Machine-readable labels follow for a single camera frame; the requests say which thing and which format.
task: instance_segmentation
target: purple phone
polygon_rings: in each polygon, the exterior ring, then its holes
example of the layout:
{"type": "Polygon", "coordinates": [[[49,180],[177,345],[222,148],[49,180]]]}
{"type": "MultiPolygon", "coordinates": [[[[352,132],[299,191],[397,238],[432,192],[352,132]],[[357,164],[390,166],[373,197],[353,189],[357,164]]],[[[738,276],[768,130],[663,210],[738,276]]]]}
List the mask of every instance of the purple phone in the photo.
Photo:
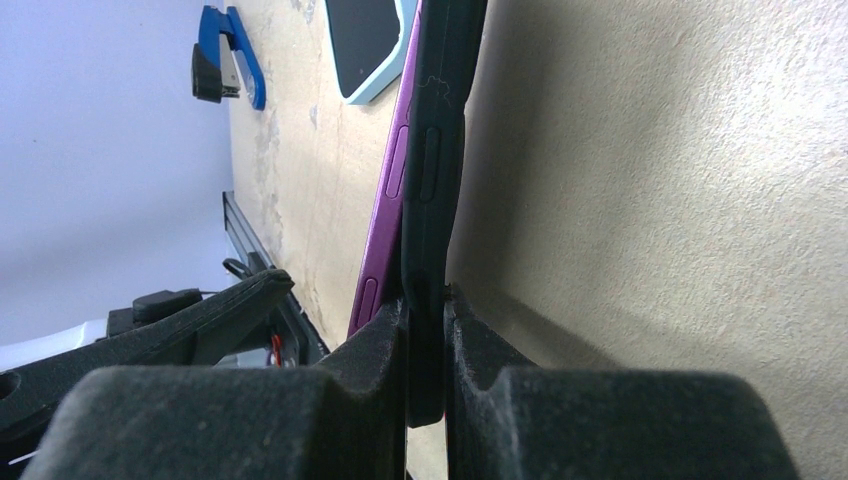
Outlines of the purple phone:
{"type": "Polygon", "coordinates": [[[395,257],[396,240],[403,209],[403,174],[406,164],[406,140],[409,134],[409,104],[415,81],[415,56],[418,51],[418,24],[421,2],[415,12],[409,38],[409,50],[400,79],[400,91],[395,116],[383,156],[383,170],[377,187],[377,198],[371,212],[371,226],[365,243],[365,255],[359,270],[356,296],[350,313],[347,336],[356,333],[370,322],[380,309],[383,295],[390,282],[390,268],[395,257]]]}

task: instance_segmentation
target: stapler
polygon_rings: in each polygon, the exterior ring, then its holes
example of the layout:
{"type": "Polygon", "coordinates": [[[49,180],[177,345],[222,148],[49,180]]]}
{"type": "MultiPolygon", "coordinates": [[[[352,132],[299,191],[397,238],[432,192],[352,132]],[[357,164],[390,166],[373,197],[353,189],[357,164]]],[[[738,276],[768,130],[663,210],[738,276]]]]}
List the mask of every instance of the stapler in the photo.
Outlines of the stapler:
{"type": "Polygon", "coordinates": [[[204,6],[197,37],[191,55],[192,94],[215,103],[221,103],[222,98],[238,98],[238,62],[251,105],[256,110],[264,109],[265,77],[238,10],[227,7],[227,13],[221,13],[213,6],[204,6]]]}

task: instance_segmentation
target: textured table surface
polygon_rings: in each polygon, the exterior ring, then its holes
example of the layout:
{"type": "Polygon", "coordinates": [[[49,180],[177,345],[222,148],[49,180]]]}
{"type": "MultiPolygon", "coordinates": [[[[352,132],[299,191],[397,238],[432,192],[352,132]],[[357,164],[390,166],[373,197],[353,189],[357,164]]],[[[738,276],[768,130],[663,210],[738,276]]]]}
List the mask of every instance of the textured table surface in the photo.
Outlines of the textured table surface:
{"type": "MultiPolygon", "coordinates": [[[[269,91],[262,113],[230,102],[236,197],[334,347],[397,87],[342,104],[320,0],[239,7],[269,91]]],[[[543,365],[741,375],[801,473],[844,478],[846,19],[837,0],[491,0],[450,277],[543,365]]],[[[438,429],[411,437],[413,473],[443,472],[438,429]]]]}

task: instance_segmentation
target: red wire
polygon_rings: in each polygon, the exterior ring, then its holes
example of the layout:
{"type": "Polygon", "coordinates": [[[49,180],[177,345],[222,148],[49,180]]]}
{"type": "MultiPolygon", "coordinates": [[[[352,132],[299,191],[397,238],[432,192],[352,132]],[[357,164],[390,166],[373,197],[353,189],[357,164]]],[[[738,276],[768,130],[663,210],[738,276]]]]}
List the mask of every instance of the red wire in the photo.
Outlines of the red wire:
{"type": "Polygon", "coordinates": [[[271,335],[271,347],[274,351],[274,360],[277,362],[278,367],[283,366],[283,339],[280,338],[276,333],[271,335]]]}

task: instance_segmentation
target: phone screen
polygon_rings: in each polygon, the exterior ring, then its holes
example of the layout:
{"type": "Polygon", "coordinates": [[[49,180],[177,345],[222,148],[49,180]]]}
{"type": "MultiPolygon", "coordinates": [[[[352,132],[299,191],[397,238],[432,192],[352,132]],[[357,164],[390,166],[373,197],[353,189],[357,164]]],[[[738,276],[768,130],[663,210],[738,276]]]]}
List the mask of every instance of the phone screen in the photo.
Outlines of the phone screen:
{"type": "Polygon", "coordinates": [[[397,7],[395,0],[327,0],[326,8],[339,88],[347,98],[397,45],[397,7]]]}

